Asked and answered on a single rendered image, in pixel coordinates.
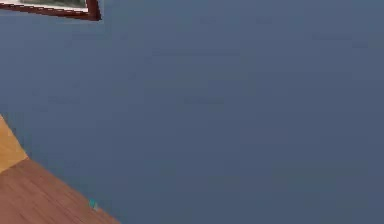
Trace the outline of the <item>dark red framed wall picture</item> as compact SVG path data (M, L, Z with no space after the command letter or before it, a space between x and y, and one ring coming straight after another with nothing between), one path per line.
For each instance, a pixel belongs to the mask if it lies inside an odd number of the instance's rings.
M0 9L100 21L98 0L0 0Z

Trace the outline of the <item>orange wooden cabinet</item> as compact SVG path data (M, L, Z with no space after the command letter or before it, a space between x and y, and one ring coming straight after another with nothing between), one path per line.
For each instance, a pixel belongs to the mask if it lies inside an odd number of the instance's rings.
M15 134L0 115L0 173L28 159Z

